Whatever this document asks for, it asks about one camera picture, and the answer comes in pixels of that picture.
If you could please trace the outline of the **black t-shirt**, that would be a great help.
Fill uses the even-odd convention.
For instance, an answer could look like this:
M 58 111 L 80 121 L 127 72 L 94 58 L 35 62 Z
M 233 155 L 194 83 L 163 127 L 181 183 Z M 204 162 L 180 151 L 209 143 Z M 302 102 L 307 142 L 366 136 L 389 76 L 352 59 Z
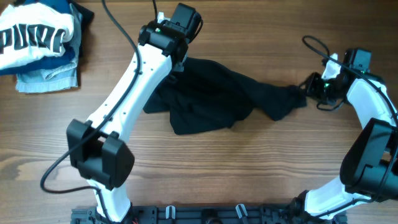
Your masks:
M 182 72 L 171 73 L 155 89 L 144 112 L 168 112 L 174 133 L 185 135 L 231 128 L 254 108 L 279 121 L 306 105 L 298 86 L 261 83 L 218 62 L 188 58 Z

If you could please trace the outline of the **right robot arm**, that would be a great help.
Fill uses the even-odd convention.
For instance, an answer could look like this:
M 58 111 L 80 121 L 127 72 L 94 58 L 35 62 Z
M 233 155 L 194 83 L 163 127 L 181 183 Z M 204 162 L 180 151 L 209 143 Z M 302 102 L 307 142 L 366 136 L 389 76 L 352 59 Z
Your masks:
M 342 62 L 337 54 L 327 55 L 324 72 L 302 84 L 306 95 L 318 100 L 319 110 L 351 105 L 363 130 L 338 177 L 292 200 L 291 220 L 320 223 L 357 205 L 397 200 L 397 110 L 384 80 L 369 71 L 370 61 L 371 52 L 362 48 L 348 49 Z

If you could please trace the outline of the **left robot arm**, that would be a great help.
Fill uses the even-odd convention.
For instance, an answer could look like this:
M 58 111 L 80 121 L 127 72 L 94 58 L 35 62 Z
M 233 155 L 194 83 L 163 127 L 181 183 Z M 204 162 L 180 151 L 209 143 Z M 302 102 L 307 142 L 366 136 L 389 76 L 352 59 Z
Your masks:
M 72 211 L 72 223 L 132 223 L 125 181 L 134 165 L 127 146 L 137 117 L 158 84 L 182 71 L 189 43 L 198 35 L 201 15 L 178 4 L 173 16 L 162 13 L 143 26 L 137 51 L 104 103 L 84 122 L 67 128 L 71 165 L 94 190 L 97 206 Z

